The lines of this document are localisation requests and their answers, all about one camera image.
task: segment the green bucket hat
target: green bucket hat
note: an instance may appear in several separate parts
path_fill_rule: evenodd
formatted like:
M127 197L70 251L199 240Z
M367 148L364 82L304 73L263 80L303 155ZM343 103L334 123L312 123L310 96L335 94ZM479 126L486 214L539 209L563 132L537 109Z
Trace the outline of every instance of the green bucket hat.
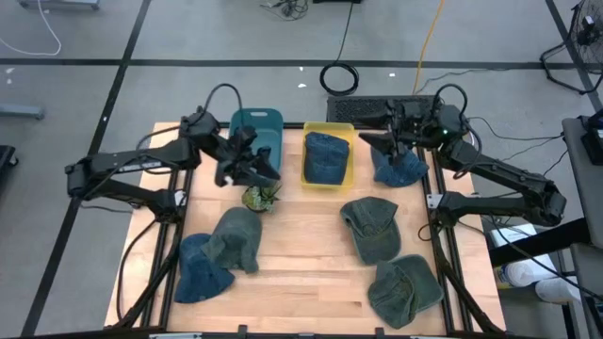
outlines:
M341 207L339 213L351 229L354 246L363 263L375 265L398 255L400 238L394 220L396 210L395 203L375 197L365 197Z
M201 249L222 268L254 273L259 267L255 256L262 237L262 222L252 211L233 207L226 211L209 241Z
M368 300L375 313L394 329L410 324L415 315L438 303L444 292L423 258L411 254L377 264Z

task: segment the denim hat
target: denim hat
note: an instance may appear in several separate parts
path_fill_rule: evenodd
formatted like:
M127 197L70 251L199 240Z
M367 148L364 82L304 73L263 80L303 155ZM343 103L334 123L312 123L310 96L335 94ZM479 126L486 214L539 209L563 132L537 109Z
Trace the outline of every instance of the denim hat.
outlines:
M303 175L308 183L341 185L346 176L350 144L344 139L310 132L305 136Z
M370 306L394 329L410 324L443 296L427 261L417 254L377 264L375 282L368 288Z
M255 256L261 237L260 218L247 208L233 207L224 213L202 250L220 267L254 273L259 268Z
M410 150L397 159L394 165L390 165L387 157L373 147L370 148L370 158L375 168L373 180L390 187L412 185L427 174L430 168Z
M201 245L209 234L193 234L180 243L180 281L174 300L193 303L213 298L228 288L235 276L207 259Z
M365 197L341 207L339 213L351 229L354 246L363 263L375 265L398 255L400 238L394 220L396 210L395 203L375 197Z

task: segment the table leg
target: table leg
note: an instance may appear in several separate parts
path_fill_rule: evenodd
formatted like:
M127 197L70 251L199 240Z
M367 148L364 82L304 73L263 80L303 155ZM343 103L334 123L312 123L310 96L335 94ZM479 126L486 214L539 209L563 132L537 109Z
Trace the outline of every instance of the table leg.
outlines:
M552 228L521 240L513 242L519 249L527 252L531 256L551 253L555 250L568 248L575 243L589 244L591 237L588 232L588 226L584 218L579 218L561 226ZM490 262L492 267L509 264L515 261L524 260L526 257L512 248L510 245L504 245L490 250Z

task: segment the yellow cable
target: yellow cable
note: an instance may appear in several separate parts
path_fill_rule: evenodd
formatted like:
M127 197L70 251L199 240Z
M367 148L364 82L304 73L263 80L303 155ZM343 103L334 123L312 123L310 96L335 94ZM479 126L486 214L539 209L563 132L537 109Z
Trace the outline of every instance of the yellow cable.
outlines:
M413 86L413 95L415 95L416 87L418 86L418 79L421 75L421 66L423 65L423 57L425 56L425 50L427 50L427 45L430 43L430 38L433 34L433 29L435 28L435 23L437 23L437 19L440 17L440 13L442 12L442 8L444 7L444 0L440 0L440 5L437 7L437 12L435 13L435 18L433 18L432 26L430 27L430 31L427 33L427 38L423 43L423 49L421 50L421 57L418 60L418 65L416 66L416 75L415 75L415 85Z

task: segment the white cable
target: white cable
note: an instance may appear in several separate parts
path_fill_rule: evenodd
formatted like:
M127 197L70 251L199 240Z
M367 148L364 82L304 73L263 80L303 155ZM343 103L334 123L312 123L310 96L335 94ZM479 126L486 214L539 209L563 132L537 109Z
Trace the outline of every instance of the white cable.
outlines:
M4 44L5 46L7 46L9 49L11 49L11 50L13 50L13 51L15 51L17 53L25 54L27 56L49 56L49 57L54 57L54 56L58 55L58 53L60 52L60 49L62 48L62 45L61 45L60 40L58 39L57 35L55 34L55 31L50 27L50 24L48 24L48 21L46 20L46 17L44 16L44 11L41 10L41 0L38 0L38 9L40 10L41 18L44 20L44 23L46 24L46 27L48 27L48 31L50 32L50 34L53 35L53 37L57 41L58 48L57 48L56 52L54 52L54 53L27 52L27 51L22 51L22 50L20 50L18 48L12 47L6 41L2 40L2 38L0 38L0 42L2 42L2 44Z

